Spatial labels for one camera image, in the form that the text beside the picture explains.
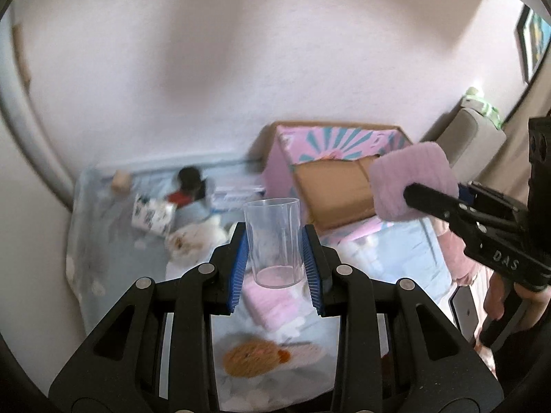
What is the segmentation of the person's right hand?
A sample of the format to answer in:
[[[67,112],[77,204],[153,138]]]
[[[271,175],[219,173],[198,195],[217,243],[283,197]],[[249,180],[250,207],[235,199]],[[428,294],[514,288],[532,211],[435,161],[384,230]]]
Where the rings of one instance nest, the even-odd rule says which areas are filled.
[[[526,304],[518,328],[527,330],[539,322],[550,303],[550,286],[540,292],[532,292],[520,284],[506,288],[505,279],[494,272],[489,279],[484,309],[491,320],[501,320],[508,310],[515,311],[517,303]]]

